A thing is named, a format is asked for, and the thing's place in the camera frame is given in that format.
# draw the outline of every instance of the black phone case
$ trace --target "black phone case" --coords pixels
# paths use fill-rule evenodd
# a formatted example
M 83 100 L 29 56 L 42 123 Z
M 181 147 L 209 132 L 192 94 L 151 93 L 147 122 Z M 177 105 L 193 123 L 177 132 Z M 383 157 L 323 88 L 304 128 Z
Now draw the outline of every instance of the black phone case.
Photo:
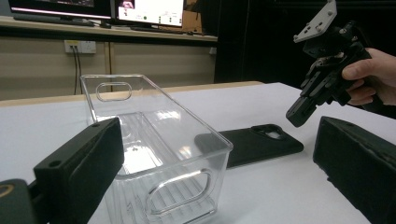
M 275 124 L 219 133 L 233 143 L 227 168 L 286 156 L 301 152 L 304 149 L 302 143 Z M 209 145 L 220 146 L 214 144 L 214 139 L 216 138 L 211 133 L 199 134 L 195 137 L 195 143 L 201 150 L 205 151 L 205 148 Z

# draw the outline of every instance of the transparent plastic container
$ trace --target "transparent plastic container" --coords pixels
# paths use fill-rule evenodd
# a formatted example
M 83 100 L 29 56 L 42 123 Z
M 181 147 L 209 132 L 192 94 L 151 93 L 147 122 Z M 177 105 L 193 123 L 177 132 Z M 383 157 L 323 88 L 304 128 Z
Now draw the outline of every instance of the transparent plastic container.
M 105 195 L 112 224 L 191 223 L 217 210 L 228 140 L 143 75 L 81 83 L 91 122 L 120 119 L 125 161 Z

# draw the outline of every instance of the black mechanical device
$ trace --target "black mechanical device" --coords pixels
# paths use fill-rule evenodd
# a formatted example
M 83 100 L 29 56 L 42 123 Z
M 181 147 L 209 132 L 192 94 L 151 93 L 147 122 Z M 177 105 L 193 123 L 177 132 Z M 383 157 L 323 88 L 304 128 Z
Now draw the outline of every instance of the black mechanical device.
M 88 223 L 124 161 L 118 118 L 94 123 L 35 168 L 35 181 L 0 182 L 0 222 Z
M 294 37 L 296 43 L 307 40 L 303 51 L 317 59 L 305 76 L 300 97 L 286 114 L 295 127 L 305 124 L 317 105 L 332 101 L 347 104 L 350 96 L 346 89 L 354 81 L 342 78 L 343 69 L 356 61 L 371 58 L 362 43 L 364 34 L 355 21 L 344 27 L 329 27 L 336 14 L 335 1 L 328 0 L 317 16 Z M 374 101 L 363 108 L 375 112 L 381 106 L 381 100 L 375 96 Z

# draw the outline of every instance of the computer monitor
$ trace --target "computer monitor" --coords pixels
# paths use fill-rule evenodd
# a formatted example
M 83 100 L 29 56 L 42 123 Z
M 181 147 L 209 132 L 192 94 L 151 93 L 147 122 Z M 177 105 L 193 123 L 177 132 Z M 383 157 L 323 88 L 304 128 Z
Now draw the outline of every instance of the computer monitor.
M 116 20 L 135 25 L 182 26 L 184 0 L 116 0 Z
M 62 20 L 110 20 L 110 0 L 8 0 L 12 13 L 57 17 Z

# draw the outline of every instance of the monitor screen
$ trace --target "monitor screen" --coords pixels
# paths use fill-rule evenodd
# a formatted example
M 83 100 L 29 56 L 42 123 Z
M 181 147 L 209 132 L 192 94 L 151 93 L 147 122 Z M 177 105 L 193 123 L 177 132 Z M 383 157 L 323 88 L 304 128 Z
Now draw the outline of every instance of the monitor screen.
M 11 12 L 45 16 L 109 20 L 109 0 L 8 0 Z
M 116 19 L 182 26 L 184 0 L 116 0 Z

